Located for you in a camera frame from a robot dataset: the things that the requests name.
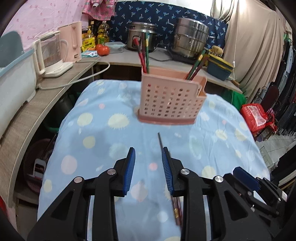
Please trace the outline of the yellow cooking oil bottle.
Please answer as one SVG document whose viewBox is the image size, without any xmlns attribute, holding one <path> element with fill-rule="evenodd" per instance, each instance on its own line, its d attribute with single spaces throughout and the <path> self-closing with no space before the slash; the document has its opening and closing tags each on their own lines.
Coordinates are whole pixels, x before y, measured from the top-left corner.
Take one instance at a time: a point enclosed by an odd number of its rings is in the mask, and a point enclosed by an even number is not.
<svg viewBox="0 0 296 241">
<path fill-rule="evenodd" d="M 103 21 L 98 28 L 97 42 L 102 45 L 109 42 L 109 25 L 107 21 Z"/>
</svg>

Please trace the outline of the pink floral hanging garment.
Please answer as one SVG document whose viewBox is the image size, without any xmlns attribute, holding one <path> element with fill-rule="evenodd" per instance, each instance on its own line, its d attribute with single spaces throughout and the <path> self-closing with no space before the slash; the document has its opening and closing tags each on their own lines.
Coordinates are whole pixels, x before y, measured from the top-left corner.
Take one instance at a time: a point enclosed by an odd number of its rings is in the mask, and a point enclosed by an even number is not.
<svg viewBox="0 0 296 241">
<path fill-rule="evenodd" d="M 115 15 L 115 0 L 88 0 L 82 8 L 82 14 L 98 21 L 108 21 Z"/>
</svg>

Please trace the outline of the white glass electric kettle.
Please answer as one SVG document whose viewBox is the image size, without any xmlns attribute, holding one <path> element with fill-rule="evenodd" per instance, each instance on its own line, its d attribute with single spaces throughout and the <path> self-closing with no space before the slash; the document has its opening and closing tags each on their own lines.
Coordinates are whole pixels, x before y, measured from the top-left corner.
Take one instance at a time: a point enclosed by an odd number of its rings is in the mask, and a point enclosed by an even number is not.
<svg viewBox="0 0 296 241">
<path fill-rule="evenodd" d="M 31 47 L 34 49 L 33 60 L 37 76 L 56 78 L 73 67 L 72 62 L 64 61 L 68 53 L 68 42 L 61 40 L 60 31 L 41 35 Z"/>
</svg>

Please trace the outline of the beige curtain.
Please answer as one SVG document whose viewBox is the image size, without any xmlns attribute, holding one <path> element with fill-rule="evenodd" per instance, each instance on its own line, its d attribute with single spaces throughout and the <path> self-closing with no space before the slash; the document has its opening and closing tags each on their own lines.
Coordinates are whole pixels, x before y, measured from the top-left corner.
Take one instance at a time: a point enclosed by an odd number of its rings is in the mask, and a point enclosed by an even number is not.
<svg viewBox="0 0 296 241">
<path fill-rule="evenodd" d="M 211 16 L 227 23 L 223 58 L 247 101 L 276 79 L 284 27 L 278 13 L 261 1 L 213 1 Z"/>
</svg>

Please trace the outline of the bright red chopstick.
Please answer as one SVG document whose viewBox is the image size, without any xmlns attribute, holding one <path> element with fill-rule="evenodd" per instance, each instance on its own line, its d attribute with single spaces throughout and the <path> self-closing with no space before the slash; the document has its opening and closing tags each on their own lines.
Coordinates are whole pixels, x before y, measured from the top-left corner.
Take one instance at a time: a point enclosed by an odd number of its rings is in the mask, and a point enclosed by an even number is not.
<svg viewBox="0 0 296 241">
<path fill-rule="evenodd" d="M 132 42 L 137 48 L 138 56 L 139 56 L 139 59 L 140 59 L 141 65 L 142 65 L 142 70 L 143 70 L 144 73 L 147 73 L 145 58 L 144 58 L 144 54 L 143 54 L 143 51 L 142 51 L 143 48 L 140 46 L 138 38 L 134 38 Z"/>
</svg>

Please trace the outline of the silver rice cooker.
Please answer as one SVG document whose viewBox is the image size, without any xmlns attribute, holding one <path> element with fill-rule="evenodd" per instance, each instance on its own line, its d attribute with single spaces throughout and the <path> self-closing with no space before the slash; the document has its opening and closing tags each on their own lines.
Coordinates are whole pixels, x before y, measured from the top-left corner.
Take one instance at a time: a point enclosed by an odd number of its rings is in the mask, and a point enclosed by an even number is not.
<svg viewBox="0 0 296 241">
<path fill-rule="evenodd" d="M 136 50 L 136 46 L 133 43 L 134 39 L 137 39 L 139 45 L 145 42 L 145 34 L 148 36 L 149 52 L 153 52 L 156 47 L 157 40 L 157 26 L 156 24 L 144 23 L 144 22 L 132 22 L 128 28 L 128 39 L 126 47 L 130 50 Z"/>
</svg>

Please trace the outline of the red chopstick black band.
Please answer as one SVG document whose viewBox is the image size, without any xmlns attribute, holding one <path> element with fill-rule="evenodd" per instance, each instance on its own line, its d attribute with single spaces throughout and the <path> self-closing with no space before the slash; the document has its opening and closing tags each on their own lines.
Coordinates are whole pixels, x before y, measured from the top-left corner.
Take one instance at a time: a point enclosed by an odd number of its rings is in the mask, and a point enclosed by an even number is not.
<svg viewBox="0 0 296 241">
<path fill-rule="evenodd" d="M 197 73 L 202 69 L 202 67 L 206 64 L 208 61 L 209 55 L 205 55 L 202 59 L 199 65 L 194 69 L 194 72 L 189 76 L 190 81 L 194 79 L 194 77 L 197 75 Z"/>
</svg>

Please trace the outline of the clear food container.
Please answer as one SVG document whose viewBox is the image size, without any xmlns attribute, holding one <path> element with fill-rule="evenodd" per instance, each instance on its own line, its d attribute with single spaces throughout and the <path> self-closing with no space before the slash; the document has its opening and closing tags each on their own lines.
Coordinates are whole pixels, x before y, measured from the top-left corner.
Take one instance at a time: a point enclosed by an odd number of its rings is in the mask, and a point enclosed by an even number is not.
<svg viewBox="0 0 296 241">
<path fill-rule="evenodd" d="M 125 44 L 122 42 L 107 42 L 105 43 L 105 46 L 109 48 L 110 54 L 122 53 L 125 48 Z"/>
</svg>

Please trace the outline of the stainless steel steamer pot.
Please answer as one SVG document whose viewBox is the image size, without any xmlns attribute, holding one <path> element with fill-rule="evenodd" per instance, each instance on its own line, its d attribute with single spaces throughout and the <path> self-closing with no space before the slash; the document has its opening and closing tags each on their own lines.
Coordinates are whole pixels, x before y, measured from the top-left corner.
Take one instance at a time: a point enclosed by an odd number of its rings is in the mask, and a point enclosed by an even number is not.
<svg viewBox="0 0 296 241">
<path fill-rule="evenodd" d="M 210 36 L 209 28 L 200 21 L 177 18 L 172 51 L 185 58 L 196 58 L 204 49 Z"/>
</svg>

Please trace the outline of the green chopstick gold band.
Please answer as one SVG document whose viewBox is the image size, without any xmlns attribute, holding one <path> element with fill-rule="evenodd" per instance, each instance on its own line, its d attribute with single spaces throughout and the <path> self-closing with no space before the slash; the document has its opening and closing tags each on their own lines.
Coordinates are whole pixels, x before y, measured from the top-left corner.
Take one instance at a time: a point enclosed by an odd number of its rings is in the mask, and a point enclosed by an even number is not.
<svg viewBox="0 0 296 241">
<path fill-rule="evenodd" d="M 149 73 L 149 34 L 144 34 L 144 40 L 145 40 L 145 64 L 147 73 Z"/>
</svg>

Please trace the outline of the brown chopstick gold band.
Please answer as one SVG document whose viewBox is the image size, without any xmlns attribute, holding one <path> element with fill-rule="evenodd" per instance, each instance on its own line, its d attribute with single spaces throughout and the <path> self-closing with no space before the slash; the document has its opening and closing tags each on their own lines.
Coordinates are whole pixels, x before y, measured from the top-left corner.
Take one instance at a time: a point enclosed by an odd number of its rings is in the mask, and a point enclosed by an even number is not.
<svg viewBox="0 0 296 241">
<path fill-rule="evenodd" d="M 163 169 L 164 169 L 165 179 L 166 179 L 166 188 L 170 194 L 170 199 L 171 199 L 171 203 L 172 203 L 172 207 L 173 207 L 176 225 L 181 228 L 182 227 L 182 211 L 180 209 L 180 199 L 178 197 L 173 197 L 171 195 L 172 186 L 173 186 L 173 178 L 172 178 L 168 158 L 167 158 L 166 152 L 164 150 L 164 146 L 163 146 L 160 132 L 158 132 L 158 139 L 159 139 L 159 145 L 160 145 L 161 152 L 162 152 L 162 163 L 163 163 Z"/>
</svg>

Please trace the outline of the pink electric kettle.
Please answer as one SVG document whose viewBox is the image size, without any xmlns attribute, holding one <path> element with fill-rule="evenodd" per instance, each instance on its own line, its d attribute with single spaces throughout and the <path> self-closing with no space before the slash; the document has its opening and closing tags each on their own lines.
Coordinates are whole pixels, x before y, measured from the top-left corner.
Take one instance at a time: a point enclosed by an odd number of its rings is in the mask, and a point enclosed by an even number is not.
<svg viewBox="0 0 296 241">
<path fill-rule="evenodd" d="M 82 23 L 81 21 L 59 27 L 61 54 L 64 62 L 77 62 L 82 59 Z"/>
</svg>

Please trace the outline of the grey wooden counter shelf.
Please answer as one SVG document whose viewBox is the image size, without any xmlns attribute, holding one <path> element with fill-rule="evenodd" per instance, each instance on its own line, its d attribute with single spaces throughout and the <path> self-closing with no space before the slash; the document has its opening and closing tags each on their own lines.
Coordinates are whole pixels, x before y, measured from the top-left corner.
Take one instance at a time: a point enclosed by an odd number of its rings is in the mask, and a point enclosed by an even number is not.
<svg viewBox="0 0 296 241">
<path fill-rule="evenodd" d="M 19 167 L 36 130 L 54 104 L 69 89 L 68 84 L 78 80 L 96 62 L 111 65 L 139 67 L 135 51 L 124 50 L 101 58 L 85 58 L 58 78 L 41 79 L 42 90 L 37 90 L 30 102 L 15 114 L 1 139 L 1 197 L 7 207 L 14 205 L 14 189 Z"/>
</svg>

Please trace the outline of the blue yellow lunch box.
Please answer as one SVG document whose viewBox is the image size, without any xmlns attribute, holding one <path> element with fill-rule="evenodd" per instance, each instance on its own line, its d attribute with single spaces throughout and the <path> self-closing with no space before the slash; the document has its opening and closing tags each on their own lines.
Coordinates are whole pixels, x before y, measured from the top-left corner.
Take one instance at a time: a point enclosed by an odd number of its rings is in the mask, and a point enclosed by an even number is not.
<svg viewBox="0 0 296 241">
<path fill-rule="evenodd" d="M 218 56 L 209 54 L 207 72 L 210 75 L 225 81 L 233 72 L 233 70 L 234 66 L 232 64 Z"/>
</svg>

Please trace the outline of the potato on lunch box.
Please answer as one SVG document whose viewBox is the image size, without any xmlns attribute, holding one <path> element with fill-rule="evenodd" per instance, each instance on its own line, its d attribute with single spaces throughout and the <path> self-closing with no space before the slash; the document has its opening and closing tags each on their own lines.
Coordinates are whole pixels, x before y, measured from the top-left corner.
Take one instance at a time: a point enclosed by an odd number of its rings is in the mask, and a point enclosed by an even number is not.
<svg viewBox="0 0 296 241">
<path fill-rule="evenodd" d="M 215 55 L 215 56 L 222 56 L 223 55 L 223 49 L 220 48 L 219 46 L 215 46 L 215 45 L 213 45 L 211 47 L 210 52 L 212 55 Z"/>
</svg>

